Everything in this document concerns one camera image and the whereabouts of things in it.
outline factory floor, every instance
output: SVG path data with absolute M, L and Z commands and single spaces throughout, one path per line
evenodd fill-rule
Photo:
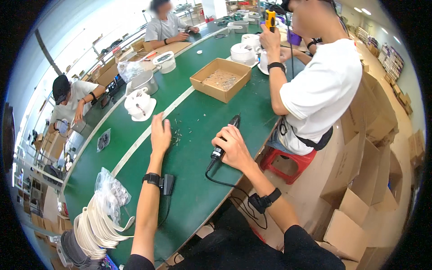
M 378 82 L 381 83 L 398 120 L 399 133 L 395 136 L 394 143 L 391 144 L 390 147 L 400 162 L 403 172 L 403 186 L 399 207 L 393 212 L 378 212 L 371 207 L 363 224 L 363 229 L 370 237 L 369 247 L 394 247 L 402 235 L 403 226 L 411 202 L 410 194 L 413 171 L 410 165 L 408 148 L 408 137 L 413 134 L 411 121 L 394 96 L 392 87 L 384 80 L 386 72 L 381 63 L 354 34 L 351 34 L 350 37 L 356 41 L 357 51 L 362 54 L 364 63 L 369 65 L 369 74 L 374 76 Z M 284 180 L 272 172 L 264 172 L 275 187 L 281 190 L 282 196 L 294 206 L 297 216 L 299 217 L 300 225 L 308 232 L 314 230 L 321 215 L 331 211 L 330 205 L 319 196 L 333 167 L 336 155 L 344 146 L 340 121 L 336 122 L 335 127 L 329 145 L 327 145 L 324 150 L 317 153 L 312 163 L 294 184 L 286 185 Z M 262 155 L 258 156 L 257 162 L 261 159 Z M 277 159 L 276 162 L 284 164 L 285 167 L 290 166 L 284 159 Z M 267 215 L 267 230 L 259 228 L 248 217 L 246 218 L 249 220 L 251 227 L 256 230 L 269 246 L 277 250 L 283 250 L 283 234 L 270 216 Z M 264 224 L 262 216 L 258 220 L 258 223 Z M 198 235 L 205 237 L 212 231 L 213 229 L 211 229 L 210 226 L 205 226 L 198 232 Z M 181 256 L 178 256 L 176 258 L 177 263 L 181 261 L 181 259 Z M 173 265 L 174 256 L 169 258 L 167 262 Z

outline red plastic stool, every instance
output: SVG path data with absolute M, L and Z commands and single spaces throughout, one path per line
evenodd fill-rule
M 270 147 L 267 154 L 264 156 L 263 160 L 261 160 L 260 167 L 263 170 L 269 169 L 277 176 L 281 177 L 285 180 L 286 184 L 291 185 L 294 183 L 294 181 L 299 178 L 299 176 L 304 172 L 304 170 L 309 166 L 309 164 L 314 160 L 315 155 L 317 154 L 317 151 L 313 150 L 311 153 L 305 155 L 305 156 L 299 156 L 299 155 L 292 155 L 287 154 L 285 152 L 282 152 L 280 150 L 274 149 Z M 286 175 L 280 170 L 273 167 L 271 164 L 274 161 L 274 159 L 277 156 L 286 156 L 287 158 L 292 159 L 297 163 L 298 170 L 294 175 Z

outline white t-shirt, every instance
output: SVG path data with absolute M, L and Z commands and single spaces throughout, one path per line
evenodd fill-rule
M 178 35 L 178 29 L 186 29 L 187 24 L 175 14 L 168 13 L 167 20 L 153 18 L 146 28 L 145 41 L 162 41 L 166 38 L 173 38 Z
M 70 85 L 70 97 L 66 105 L 54 106 L 53 114 L 51 116 L 50 124 L 57 121 L 57 119 L 66 119 L 68 123 L 72 123 L 75 118 L 75 111 L 78 107 L 78 101 L 88 95 L 91 91 L 95 90 L 99 84 L 89 83 L 84 81 L 76 81 Z M 85 115 L 92 107 L 91 102 L 84 105 L 83 115 Z
M 362 65 L 352 40 L 318 44 L 312 60 L 291 82 L 280 89 L 280 97 L 289 111 L 287 133 L 279 140 L 291 152 L 307 155 L 307 147 L 297 137 L 318 143 L 344 114 L 362 78 Z

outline man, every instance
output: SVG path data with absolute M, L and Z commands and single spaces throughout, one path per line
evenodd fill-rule
M 172 9 L 169 0 L 153 0 L 150 9 L 156 14 L 146 29 L 145 41 L 150 42 L 154 49 L 176 41 L 184 41 L 189 34 L 178 31 L 179 28 L 198 33 L 200 29 L 184 23 L 175 14 L 169 13 Z
M 289 11 L 289 12 L 294 12 L 295 8 L 304 0 L 285 0 L 282 3 L 282 8 Z M 333 0 L 327 0 L 326 2 L 330 3 L 332 5 L 332 7 L 334 8 L 334 11 L 336 12 L 336 4 Z M 341 26 L 343 27 L 343 30 L 345 32 L 348 32 L 348 30 L 346 29 L 345 24 L 342 22 L 341 19 L 339 19 Z M 317 44 L 321 43 L 322 40 L 321 38 L 307 38 L 302 36 L 303 41 L 306 44 L 306 47 L 308 48 L 309 52 L 314 55 L 315 52 L 317 51 Z
M 301 2 L 293 13 L 293 27 L 303 36 L 322 37 L 313 58 L 293 50 L 306 67 L 287 82 L 284 62 L 289 48 L 280 48 L 280 33 L 263 27 L 261 45 L 267 50 L 270 96 L 274 112 L 283 115 L 268 145 L 283 152 L 307 155 L 330 140 L 333 124 L 350 105 L 362 77 L 354 42 L 339 23 L 334 8 L 323 0 Z
M 156 173 L 159 176 L 165 152 L 171 142 L 170 123 L 165 120 L 162 126 L 162 114 L 153 116 L 153 152 L 147 169 L 147 174 Z M 212 140 L 212 144 L 217 144 L 225 150 L 222 162 L 242 171 L 250 179 L 259 196 L 270 195 L 275 191 L 273 184 L 252 159 L 236 127 L 229 125 L 222 128 Z M 159 195 L 160 190 L 155 184 L 143 182 L 138 199 L 131 256 L 124 270 L 155 269 L 154 237 L 158 222 Z M 215 231 L 194 247 L 199 248 L 199 251 L 195 252 L 195 255 L 187 256 L 170 269 L 345 269 L 340 259 L 318 246 L 299 226 L 293 206 L 283 197 L 279 196 L 274 200 L 267 208 L 267 213 L 285 235 L 284 253 L 263 243 L 252 232 L 244 216 L 231 206 L 215 223 Z
M 55 106 L 48 128 L 49 133 L 65 133 L 68 123 L 81 122 L 91 108 L 91 101 L 105 93 L 105 87 L 84 81 L 69 82 L 65 75 L 58 76 L 53 83 Z

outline purple cup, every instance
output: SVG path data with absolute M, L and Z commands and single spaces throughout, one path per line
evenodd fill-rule
M 299 46 L 302 42 L 302 37 L 294 34 L 293 32 L 288 32 L 286 34 L 286 40 L 292 45 Z

